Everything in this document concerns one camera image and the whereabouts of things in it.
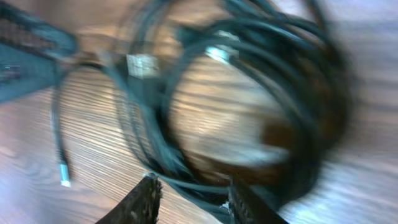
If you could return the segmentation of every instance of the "black cable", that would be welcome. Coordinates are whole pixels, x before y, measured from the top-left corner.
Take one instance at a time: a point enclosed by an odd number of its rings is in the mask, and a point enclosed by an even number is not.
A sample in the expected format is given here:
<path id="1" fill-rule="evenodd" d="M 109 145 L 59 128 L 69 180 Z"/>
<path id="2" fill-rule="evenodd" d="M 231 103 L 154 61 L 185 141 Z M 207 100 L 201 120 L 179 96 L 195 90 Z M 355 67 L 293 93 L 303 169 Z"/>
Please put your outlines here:
<path id="1" fill-rule="evenodd" d="M 171 2 L 152 0 L 147 5 L 147 10 L 139 15 L 138 32 L 129 54 L 151 53 L 153 49 L 143 49 L 150 38 L 148 31 L 164 17 L 164 9 Z M 253 185 L 251 188 L 275 211 L 301 197 L 314 185 L 321 158 L 341 137 L 350 114 L 345 59 L 329 36 L 329 26 L 317 2 L 306 0 L 306 3 L 318 24 L 278 12 L 267 1 L 225 0 L 225 8 L 234 17 L 217 21 L 202 30 L 182 28 L 177 38 L 183 43 L 183 54 L 168 69 L 162 70 L 158 78 L 132 77 L 128 75 L 125 62 L 114 63 L 111 57 L 103 55 L 106 65 L 100 70 L 116 83 L 129 101 L 139 107 L 139 116 L 146 127 L 153 154 L 142 142 L 135 109 L 130 108 L 127 112 L 129 123 L 119 118 L 133 154 L 146 169 L 159 175 L 179 194 L 222 223 L 230 223 L 228 212 L 220 208 L 227 200 L 227 188 L 207 185 L 199 178 L 169 126 L 170 104 L 175 90 L 190 64 L 209 46 L 223 45 L 237 50 L 238 55 L 230 55 L 228 63 L 275 98 L 297 134 L 295 149 L 286 164 L 287 172 L 282 181 L 276 186 Z M 221 30 L 239 37 L 239 41 L 220 37 L 218 32 Z M 59 96 L 54 97 L 54 101 L 59 101 Z M 121 102 L 116 104 L 118 113 L 125 111 Z M 54 123 L 59 123 L 58 107 L 55 102 Z M 331 119 L 338 129 L 331 138 L 324 137 L 320 128 L 321 120 L 328 114 L 333 114 Z M 54 127 L 62 152 L 59 126 L 55 124 Z M 130 132 L 136 136 L 139 149 L 132 145 L 127 134 Z M 60 157 L 63 161 L 65 155 L 61 153 Z"/>

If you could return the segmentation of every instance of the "silver connector tip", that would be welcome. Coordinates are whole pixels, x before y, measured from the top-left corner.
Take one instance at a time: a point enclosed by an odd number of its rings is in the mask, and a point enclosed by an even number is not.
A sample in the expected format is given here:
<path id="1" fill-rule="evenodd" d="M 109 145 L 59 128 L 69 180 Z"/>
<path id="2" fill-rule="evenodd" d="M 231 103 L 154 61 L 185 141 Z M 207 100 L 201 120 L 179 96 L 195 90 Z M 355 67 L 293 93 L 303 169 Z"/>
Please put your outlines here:
<path id="1" fill-rule="evenodd" d="M 60 164 L 60 180 L 62 186 L 70 187 L 69 171 L 66 163 Z"/>

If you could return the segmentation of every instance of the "wooden surface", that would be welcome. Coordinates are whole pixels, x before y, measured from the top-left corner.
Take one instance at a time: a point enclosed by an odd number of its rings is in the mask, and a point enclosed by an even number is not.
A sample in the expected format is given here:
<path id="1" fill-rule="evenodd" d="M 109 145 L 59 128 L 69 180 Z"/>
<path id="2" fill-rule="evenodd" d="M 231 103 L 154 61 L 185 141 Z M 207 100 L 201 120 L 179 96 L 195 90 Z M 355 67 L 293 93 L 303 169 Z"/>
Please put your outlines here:
<path id="1" fill-rule="evenodd" d="M 131 4 L 12 2 L 79 34 L 87 51 L 108 47 L 118 19 Z M 296 0 L 278 5 L 308 15 Z M 291 223 L 398 223 L 398 2 L 334 0 L 326 5 L 359 79 L 356 113 L 346 139 L 324 162 L 317 188 L 287 205 L 282 215 Z M 185 1 L 172 9 L 169 21 L 203 25 L 224 15 L 215 6 L 214 0 Z M 158 48 L 160 54 L 175 52 L 170 36 L 160 39 L 168 43 Z M 204 68 L 206 60 L 199 61 L 179 88 L 172 114 L 196 167 L 223 172 L 228 164 L 229 170 L 256 171 L 283 158 L 288 140 L 271 147 L 261 143 L 264 128 L 278 117 L 267 94 L 228 68 L 214 63 Z M 106 77 L 90 70 L 74 73 L 67 83 L 62 122 L 74 177 L 70 189 L 59 186 L 49 128 L 50 90 L 0 106 L 0 223 L 93 223 L 139 182 L 145 170 L 122 139 L 113 88 Z M 267 181 L 273 178 L 271 171 L 252 175 Z M 164 192 L 159 223 L 217 223 L 170 187 Z"/>

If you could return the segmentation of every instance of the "cable bundle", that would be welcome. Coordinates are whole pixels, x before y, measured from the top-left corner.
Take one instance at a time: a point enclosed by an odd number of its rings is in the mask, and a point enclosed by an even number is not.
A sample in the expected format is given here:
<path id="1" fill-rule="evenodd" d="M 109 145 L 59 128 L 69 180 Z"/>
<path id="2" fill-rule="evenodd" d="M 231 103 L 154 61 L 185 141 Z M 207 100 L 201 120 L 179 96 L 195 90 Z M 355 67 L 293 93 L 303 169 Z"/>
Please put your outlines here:
<path id="1" fill-rule="evenodd" d="M 168 117 L 175 90 L 195 58 L 207 54 L 234 66 L 274 97 L 296 132 L 295 149 L 282 181 L 277 186 L 251 186 L 277 211 L 313 187 L 321 158 L 341 137 L 349 118 L 345 60 L 330 39 L 319 5 L 305 0 L 317 21 L 314 23 L 281 13 L 264 0 L 224 0 L 223 6 L 232 16 L 202 29 L 181 26 L 176 36 L 183 53 L 163 69 L 146 42 L 174 2 L 152 0 L 139 15 L 140 24 L 126 59 L 113 62 L 103 54 L 106 64 L 97 66 L 139 108 L 117 102 L 126 140 L 145 168 L 222 223 L 230 223 L 228 211 L 221 207 L 228 200 L 228 189 L 206 185 L 198 177 L 173 135 Z M 152 153 L 140 138 L 138 116 L 146 127 Z M 325 118 L 335 125 L 327 137 L 321 125 Z M 139 149 L 132 146 L 128 133 L 134 133 Z"/>

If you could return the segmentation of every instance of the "wood grain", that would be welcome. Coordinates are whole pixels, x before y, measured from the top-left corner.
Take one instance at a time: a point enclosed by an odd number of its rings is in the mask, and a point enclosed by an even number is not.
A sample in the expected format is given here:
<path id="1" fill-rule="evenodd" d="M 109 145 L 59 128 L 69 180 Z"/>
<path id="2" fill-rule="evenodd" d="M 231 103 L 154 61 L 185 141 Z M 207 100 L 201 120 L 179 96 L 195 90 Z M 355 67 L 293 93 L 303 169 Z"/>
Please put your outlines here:
<path id="1" fill-rule="evenodd" d="M 82 48 L 93 51 L 109 47 L 132 2 L 138 1 L 12 3 L 80 35 Z M 217 4 L 176 4 L 157 38 L 163 43 L 157 53 L 165 60 L 178 53 L 171 32 L 176 22 L 203 26 L 225 16 Z M 310 17 L 298 1 L 277 5 Z M 316 189 L 285 206 L 282 215 L 291 223 L 398 223 L 398 2 L 336 0 L 326 6 L 358 78 L 356 111 L 347 137 L 324 162 Z M 114 107 L 119 96 L 113 89 L 108 78 L 92 70 L 76 72 L 67 82 L 62 124 L 73 169 L 70 189 L 59 186 L 49 127 L 51 90 L 0 106 L 0 223 L 93 223 L 140 181 L 145 170 L 122 138 Z M 271 121 L 284 122 L 279 114 L 255 83 L 199 58 L 178 88 L 171 122 L 190 160 L 207 178 L 217 180 L 214 171 L 232 169 L 267 182 L 275 180 L 277 170 L 270 161 L 283 159 L 290 147 L 289 140 L 263 143 Z M 285 131 L 274 134 L 287 137 Z M 259 172 L 259 167 L 269 169 Z M 159 223 L 217 223 L 170 187 L 164 192 Z"/>

